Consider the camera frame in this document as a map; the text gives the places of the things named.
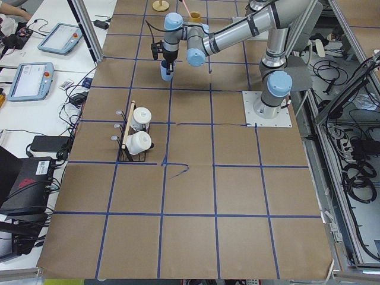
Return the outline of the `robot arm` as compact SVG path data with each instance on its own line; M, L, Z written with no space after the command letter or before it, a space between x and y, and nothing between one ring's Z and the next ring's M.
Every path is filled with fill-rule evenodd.
M188 64L199 67L207 57L267 32L267 46L259 63L263 91L253 109L259 117L272 119L295 84L286 69L289 56L304 50L322 10L319 1L249 1L243 18L216 31L208 31L201 23L185 22L180 14L170 12L164 19L164 38L152 42L151 52L154 59L163 55L161 76L166 80L175 70L181 41L186 42Z

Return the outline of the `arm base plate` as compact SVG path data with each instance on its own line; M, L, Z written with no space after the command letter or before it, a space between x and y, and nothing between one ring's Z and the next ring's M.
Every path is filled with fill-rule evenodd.
M261 100L261 91L243 91L246 125L250 127L291 128L292 121L286 99L281 105L269 107Z

